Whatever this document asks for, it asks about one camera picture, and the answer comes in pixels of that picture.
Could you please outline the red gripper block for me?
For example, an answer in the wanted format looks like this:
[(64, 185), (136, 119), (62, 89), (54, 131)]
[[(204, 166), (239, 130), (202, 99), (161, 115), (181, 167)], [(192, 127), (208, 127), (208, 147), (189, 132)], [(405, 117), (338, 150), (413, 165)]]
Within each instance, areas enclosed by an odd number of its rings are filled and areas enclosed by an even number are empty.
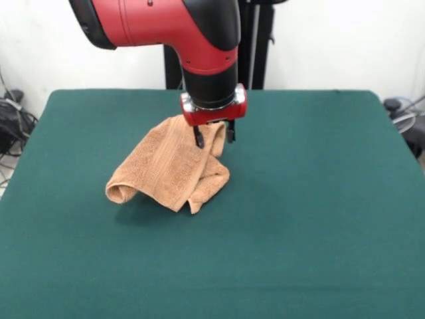
[(180, 104), (183, 117), (188, 125), (193, 126), (193, 134), (196, 146), (203, 149), (205, 146), (203, 134), (198, 126), (215, 123), (219, 121), (228, 121), (226, 127), (226, 140), (228, 143), (236, 141), (235, 120), (243, 118), (248, 108), (248, 97), (243, 84), (237, 84), (234, 91), (234, 98), (230, 104), (215, 108), (204, 109), (196, 106), (193, 99), (187, 92), (180, 95)]

